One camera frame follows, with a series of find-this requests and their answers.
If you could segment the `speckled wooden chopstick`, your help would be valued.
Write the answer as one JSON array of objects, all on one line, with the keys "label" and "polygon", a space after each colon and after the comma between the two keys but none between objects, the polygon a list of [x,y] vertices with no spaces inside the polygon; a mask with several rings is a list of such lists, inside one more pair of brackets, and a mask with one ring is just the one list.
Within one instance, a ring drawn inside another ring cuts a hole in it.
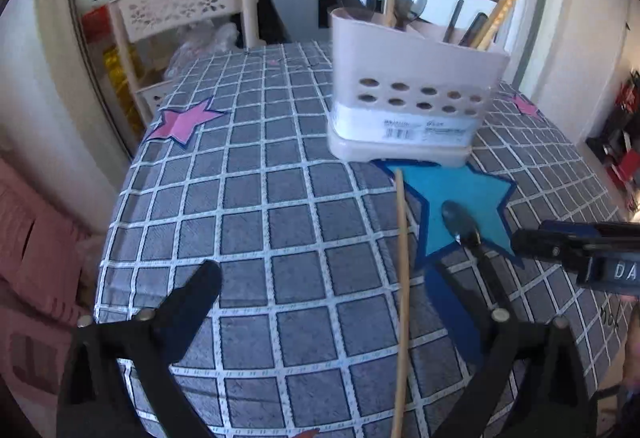
[{"label": "speckled wooden chopstick", "polygon": [[478,51],[486,51],[494,39],[502,23],[509,15],[516,0],[499,0],[488,19],[473,38],[470,47]]}]

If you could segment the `black chopstick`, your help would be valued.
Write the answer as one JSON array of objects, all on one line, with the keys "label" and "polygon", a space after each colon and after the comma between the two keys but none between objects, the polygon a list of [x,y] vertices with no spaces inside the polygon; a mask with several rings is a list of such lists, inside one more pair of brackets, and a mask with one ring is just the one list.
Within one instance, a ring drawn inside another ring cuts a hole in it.
[{"label": "black chopstick", "polygon": [[450,21],[448,23],[447,29],[445,31],[444,34],[444,38],[442,38],[442,41],[445,43],[450,43],[452,36],[454,35],[454,30],[456,29],[457,26],[457,21],[458,18],[460,16],[461,10],[463,8],[464,5],[464,0],[458,0],[456,3],[456,6],[454,7],[454,12],[452,12],[452,15],[450,17]]}]

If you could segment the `pink plastic stool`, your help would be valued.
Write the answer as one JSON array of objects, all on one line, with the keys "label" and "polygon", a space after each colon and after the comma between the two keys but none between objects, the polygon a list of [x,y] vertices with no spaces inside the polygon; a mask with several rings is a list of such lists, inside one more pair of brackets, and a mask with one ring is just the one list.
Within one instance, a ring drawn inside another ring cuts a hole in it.
[{"label": "pink plastic stool", "polygon": [[1,377],[14,394],[54,409],[72,333],[89,233],[1,164]]}]

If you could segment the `grey checked star tablecloth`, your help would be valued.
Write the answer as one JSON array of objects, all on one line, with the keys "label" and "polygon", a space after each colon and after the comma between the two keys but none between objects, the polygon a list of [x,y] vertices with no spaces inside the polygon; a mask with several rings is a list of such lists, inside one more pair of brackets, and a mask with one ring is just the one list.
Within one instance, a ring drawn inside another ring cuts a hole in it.
[{"label": "grey checked star tablecloth", "polygon": [[[224,112],[190,141],[145,141],[106,236],[100,322],[155,307],[205,259],[224,285],[172,369],[218,437],[389,437],[398,331],[392,180],[337,161],[326,143],[329,43],[270,46],[192,63],[165,111]],[[516,183],[512,228],[618,214],[574,145],[544,117],[523,115],[501,85],[473,142],[471,165]],[[589,393],[625,339],[629,305],[584,291],[559,265],[491,256],[522,319],[570,321]],[[436,432],[473,375],[411,271],[404,436]]]}]

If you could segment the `beige plastic utensil holder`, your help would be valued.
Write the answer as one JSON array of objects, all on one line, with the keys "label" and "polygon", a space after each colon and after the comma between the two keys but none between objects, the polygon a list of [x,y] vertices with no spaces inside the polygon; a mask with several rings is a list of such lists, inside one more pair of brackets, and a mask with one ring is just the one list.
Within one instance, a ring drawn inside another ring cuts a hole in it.
[{"label": "beige plastic utensil holder", "polygon": [[492,104],[508,52],[460,46],[462,30],[413,22],[387,27],[376,13],[355,20],[331,14],[332,98],[326,137],[333,156],[461,167]]}]

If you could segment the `clear plastic bag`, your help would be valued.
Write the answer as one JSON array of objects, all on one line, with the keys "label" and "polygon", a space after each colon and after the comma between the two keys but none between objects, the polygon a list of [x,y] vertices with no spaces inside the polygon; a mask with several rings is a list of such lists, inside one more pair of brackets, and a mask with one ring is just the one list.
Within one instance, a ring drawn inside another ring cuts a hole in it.
[{"label": "clear plastic bag", "polygon": [[165,80],[176,79],[194,60],[234,51],[239,38],[238,28],[231,22],[216,25],[204,20],[182,26],[180,32],[180,46],[171,55],[163,75]]}]

